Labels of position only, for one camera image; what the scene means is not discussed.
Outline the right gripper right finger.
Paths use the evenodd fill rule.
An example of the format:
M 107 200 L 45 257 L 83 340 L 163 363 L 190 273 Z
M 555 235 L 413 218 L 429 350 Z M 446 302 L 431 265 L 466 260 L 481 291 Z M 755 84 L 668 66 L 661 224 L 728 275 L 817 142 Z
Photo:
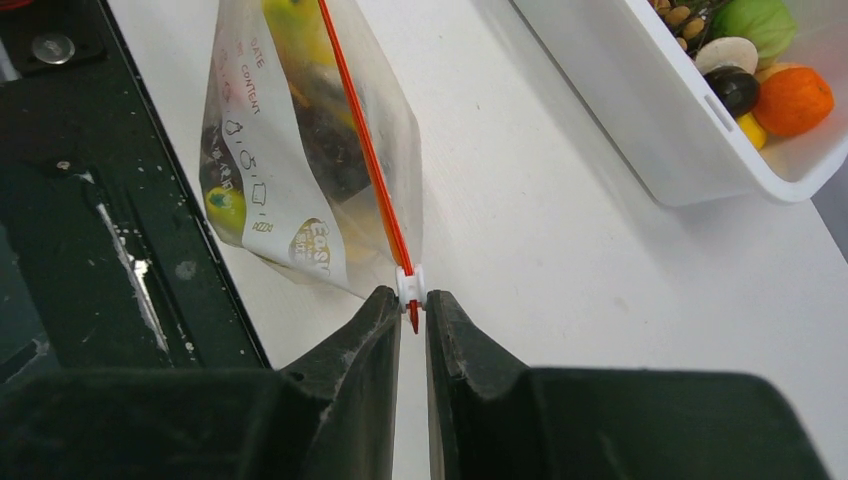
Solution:
M 426 305 L 435 479 L 825 479 L 784 396 L 737 372 L 531 367 Z

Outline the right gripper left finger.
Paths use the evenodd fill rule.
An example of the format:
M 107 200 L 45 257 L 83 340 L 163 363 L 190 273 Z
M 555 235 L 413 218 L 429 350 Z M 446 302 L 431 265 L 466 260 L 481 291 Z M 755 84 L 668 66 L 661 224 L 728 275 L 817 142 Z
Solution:
M 376 288 L 280 370 L 64 370 L 1 400 L 5 479 L 388 479 L 401 314 Z

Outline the clear orange-zip bag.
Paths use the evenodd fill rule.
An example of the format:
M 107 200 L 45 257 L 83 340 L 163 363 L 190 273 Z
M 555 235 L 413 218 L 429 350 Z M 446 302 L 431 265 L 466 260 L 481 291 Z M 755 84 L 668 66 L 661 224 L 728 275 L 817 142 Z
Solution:
M 367 297 L 418 263 L 421 135 L 354 1 L 222 1 L 200 136 L 206 218 L 296 283 Z

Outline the dark purple toy grapes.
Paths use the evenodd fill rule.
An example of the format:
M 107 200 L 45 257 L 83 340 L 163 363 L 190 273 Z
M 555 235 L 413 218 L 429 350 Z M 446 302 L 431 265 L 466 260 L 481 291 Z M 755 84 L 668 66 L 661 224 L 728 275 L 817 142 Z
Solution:
M 355 131 L 324 109 L 304 106 L 296 98 L 293 105 L 308 165 L 324 195 L 343 203 L 369 187 Z

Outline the single yellow toy banana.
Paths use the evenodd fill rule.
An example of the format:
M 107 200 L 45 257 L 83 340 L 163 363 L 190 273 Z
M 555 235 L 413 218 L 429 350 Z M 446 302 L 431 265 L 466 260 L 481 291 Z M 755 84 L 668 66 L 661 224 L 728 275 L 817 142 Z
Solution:
M 267 0 L 261 7 L 286 69 L 337 69 L 318 1 Z

